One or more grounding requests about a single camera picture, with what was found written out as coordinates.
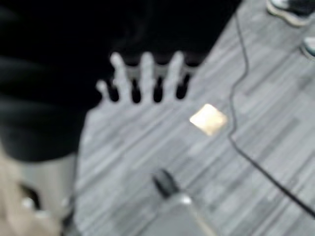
cord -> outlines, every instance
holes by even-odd
[[[242,53],[244,56],[244,62],[245,62],[245,71],[243,75],[233,84],[231,88],[231,92],[229,95],[229,105],[232,115],[232,129],[228,134],[228,139],[230,143],[232,144],[233,148],[248,162],[250,162],[257,170],[259,170],[270,182],[272,182],[284,195],[286,195],[288,198],[290,198],[294,203],[296,203],[303,211],[305,211],[309,216],[311,216],[313,219],[315,219],[315,212],[314,210],[305,204],[302,200],[300,200],[298,197],[296,197],[293,193],[291,193],[286,187],[284,187],[281,183],[279,183],[274,177],[271,176],[270,173],[268,173],[266,170],[264,170],[256,161],[254,161],[245,151],[243,151],[240,147],[238,147],[236,141],[233,139],[233,135],[238,130],[238,120],[236,116],[236,110],[235,110],[235,104],[234,104],[234,97],[235,97],[235,90],[236,88],[247,78],[249,71],[250,71],[250,63],[249,58],[247,54],[247,49],[245,46],[240,21],[238,18],[237,12],[235,12],[235,22],[236,22],[236,28],[237,33],[239,36],[240,44],[242,47]]]

shoe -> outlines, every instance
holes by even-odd
[[[315,61],[315,37],[308,37],[303,40],[301,51],[306,57]]]
[[[312,21],[312,14],[298,13],[290,6],[289,0],[267,0],[267,10],[270,14],[283,18],[294,27],[303,27]]]

floor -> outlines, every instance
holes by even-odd
[[[266,13],[265,1],[239,9],[250,74],[235,103],[239,146],[315,209],[315,64],[299,51],[315,24],[294,29]],[[83,236],[135,236],[162,204],[150,174],[172,172],[211,216],[222,236],[313,236],[315,224],[231,147],[229,124],[207,136],[189,122],[204,104],[230,117],[228,95],[244,71],[235,22],[199,69],[184,101],[174,98],[180,66],[174,57],[161,104],[153,80],[143,81],[144,101],[133,105],[118,57],[122,100],[106,99],[87,120],[82,138],[76,223]],[[143,58],[143,77],[152,59]]]

